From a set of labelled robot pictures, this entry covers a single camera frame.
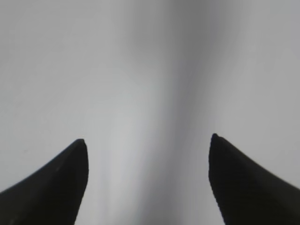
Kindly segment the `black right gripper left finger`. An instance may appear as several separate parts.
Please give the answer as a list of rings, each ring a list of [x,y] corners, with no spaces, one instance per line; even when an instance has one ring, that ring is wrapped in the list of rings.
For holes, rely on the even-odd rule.
[[[0,194],[2,225],[74,225],[88,183],[87,146],[77,139]]]

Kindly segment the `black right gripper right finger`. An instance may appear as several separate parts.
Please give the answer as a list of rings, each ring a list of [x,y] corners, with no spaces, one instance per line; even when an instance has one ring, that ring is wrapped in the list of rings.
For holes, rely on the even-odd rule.
[[[298,225],[300,190],[213,134],[209,181],[226,225]]]

